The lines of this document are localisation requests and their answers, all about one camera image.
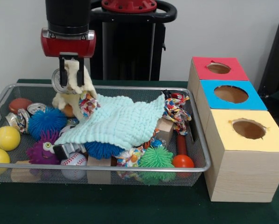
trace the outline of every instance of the purple owl toy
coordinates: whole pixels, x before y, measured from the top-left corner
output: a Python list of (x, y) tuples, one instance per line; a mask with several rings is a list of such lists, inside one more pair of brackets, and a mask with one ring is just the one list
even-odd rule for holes
[(59, 137), (58, 131), (47, 131), (41, 133), (41, 138), (27, 150), (29, 162), (32, 164), (58, 165), (58, 160), (53, 150), (53, 144)]

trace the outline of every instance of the light blue towel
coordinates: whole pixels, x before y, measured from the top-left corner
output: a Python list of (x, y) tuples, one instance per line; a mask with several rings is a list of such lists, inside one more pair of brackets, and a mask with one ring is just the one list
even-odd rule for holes
[(134, 103), (130, 98), (98, 94), (98, 108), (89, 119), (61, 135), (56, 145), (102, 142), (129, 150), (151, 139), (157, 121), (164, 112), (164, 94), (156, 100)]

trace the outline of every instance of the blue box lid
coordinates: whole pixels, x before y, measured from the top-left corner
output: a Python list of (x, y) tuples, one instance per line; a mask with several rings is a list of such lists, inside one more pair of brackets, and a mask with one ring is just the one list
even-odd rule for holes
[(201, 80), (201, 84), (212, 109), (267, 110), (249, 81)]

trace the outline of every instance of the red box lid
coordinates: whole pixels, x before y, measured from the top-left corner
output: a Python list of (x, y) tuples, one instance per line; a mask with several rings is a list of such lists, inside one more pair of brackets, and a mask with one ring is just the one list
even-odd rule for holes
[(234, 57), (193, 57), (200, 79), (249, 81), (239, 61)]

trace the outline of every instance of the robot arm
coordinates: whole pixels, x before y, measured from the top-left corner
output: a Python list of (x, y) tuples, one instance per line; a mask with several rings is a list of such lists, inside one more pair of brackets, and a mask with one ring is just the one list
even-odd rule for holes
[(68, 74), (64, 60), (79, 61), (77, 85), (84, 85), (84, 58), (92, 57), (96, 36), (89, 30), (90, 0), (45, 0), (48, 28), (43, 28), (44, 54), (60, 60), (60, 85), (66, 86)]

